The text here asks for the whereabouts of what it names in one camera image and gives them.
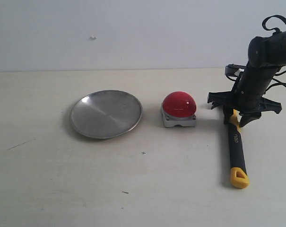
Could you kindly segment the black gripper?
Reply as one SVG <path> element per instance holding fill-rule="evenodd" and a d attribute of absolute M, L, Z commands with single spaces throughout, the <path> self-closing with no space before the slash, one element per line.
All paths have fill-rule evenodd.
<path fill-rule="evenodd" d="M 229 123 L 234 114 L 233 109 L 242 113 L 240 126 L 258 120 L 261 112 L 273 111 L 278 114 L 282 110 L 281 104 L 263 97 L 274 73 L 274 70 L 245 70 L 240 73 L 230 91 L 210 92 L 207 102 L 223 105 L 224 124 Z"/>

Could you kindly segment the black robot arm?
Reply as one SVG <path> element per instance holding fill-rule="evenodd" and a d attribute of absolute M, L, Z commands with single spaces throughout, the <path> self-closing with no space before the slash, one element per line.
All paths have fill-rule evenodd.
<path fill-rule="evenodd" d="M 263 95 L 273 77 L 282 67 L 286 66 L 286 31 L 270 37 L 257 36 L 248 47 L 248 63 L 244 66 L 229 64 L 225 75 L 234 74 L 239 69 L 231 91 L 210 92 L 208 103 L 212 108 L 223 107 L 224 123 L 230 121 L 234 110 L 242 117 L 240 127 L 261 117 L 262 112 L 280 113 L 280 103 L 266 99 Z"/>

